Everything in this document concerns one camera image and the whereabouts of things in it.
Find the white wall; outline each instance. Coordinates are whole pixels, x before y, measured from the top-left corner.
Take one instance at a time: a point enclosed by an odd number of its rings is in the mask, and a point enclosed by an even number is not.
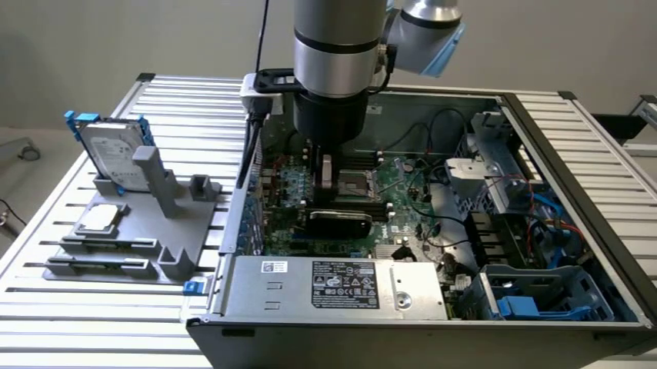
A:
[[[63,127],[108,114],[142,71],[239,77],[263,0],[0,0],[0,125]],[[291,66],[292,0],[272,0],[264,67]],[[653,0],[462,0],[469,29],[438,80],[393,83],[572,90],[626,112],[657,94]]]

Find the white connector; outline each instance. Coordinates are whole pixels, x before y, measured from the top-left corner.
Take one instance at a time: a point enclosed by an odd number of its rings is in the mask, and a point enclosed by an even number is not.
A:
[[[272,108],[271,108],[271,115],[280,115],[283,114],[283,94],[260,94],[255,89],[254,89],[254,82],[255,82],[255,73],[250,73],[248,75],[244,76],[244,79],[242,80],[242,88],[239,90],[239,97],[242,98],[242,105],[244,106],[246,109],[250,108],[251,106],[251,100],[254,98],[271,98],[272,100]]]

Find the slotted aluminum surface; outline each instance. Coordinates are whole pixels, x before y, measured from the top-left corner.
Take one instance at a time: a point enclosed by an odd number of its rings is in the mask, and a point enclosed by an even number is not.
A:
[[[158,76],[135,84],[113,112],[123,118],[146,115],[166,167],[180,177],[208,173],[224,185],[195,279],[211,275],[218,263],[242,158],[239,85],[236,80]],[[526,98],[542,104],[554,96]],[[179,286],[41,279],[41,263],[93,196],[92,172],[83,155],[0,260],[0,367],[208,368],[180,323],[182,315],[200,312],[206,298],[183,297]],[[656,355],[598,361],[588,369],[649,368]]]
[[[558,95],[517,97],[657,286],[654,182],[624,155],[622,148],[578,102]]]

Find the power supply label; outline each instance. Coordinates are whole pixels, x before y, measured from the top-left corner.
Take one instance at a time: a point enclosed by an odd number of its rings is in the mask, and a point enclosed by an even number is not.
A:
[[[314,261],[312,306],[318,309],[378,309],[374,263]]]

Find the floor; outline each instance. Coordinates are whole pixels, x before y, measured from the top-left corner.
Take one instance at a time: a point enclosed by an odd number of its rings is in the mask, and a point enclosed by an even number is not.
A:
[[[64,129],[0,128],[0,144],[24,136],[32,138],[41,158],[36,161],[21,161],[19,158],[0,161],[0,198],[9,203],[17,215],[29,221],[81,154],[83,147],[73,140],[71,131]],[[9,246],[9,238],[0,235],[0,257]]]

